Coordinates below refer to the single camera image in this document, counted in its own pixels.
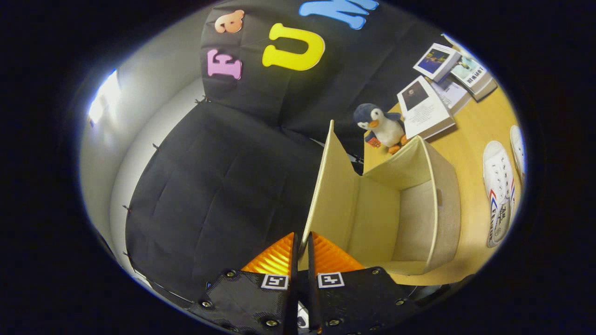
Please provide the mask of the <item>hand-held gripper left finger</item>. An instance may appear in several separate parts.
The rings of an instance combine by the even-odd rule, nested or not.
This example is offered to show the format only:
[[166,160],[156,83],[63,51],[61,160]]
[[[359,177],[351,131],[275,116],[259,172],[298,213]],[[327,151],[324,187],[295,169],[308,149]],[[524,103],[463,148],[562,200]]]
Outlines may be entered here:
[[289,233],[242,269],[224,269],[198,299],[198,316],[235,335],[298,334],[299,237]]

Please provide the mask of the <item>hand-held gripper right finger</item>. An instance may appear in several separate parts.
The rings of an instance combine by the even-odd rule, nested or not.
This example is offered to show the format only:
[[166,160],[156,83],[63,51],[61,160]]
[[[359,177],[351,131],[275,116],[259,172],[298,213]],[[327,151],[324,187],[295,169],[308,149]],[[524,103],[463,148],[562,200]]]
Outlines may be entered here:
[[307,238],[309,329],[315,335],[376,335],[419,312],[415,287],[397,284],[382,267],[362,267],[311,232]]

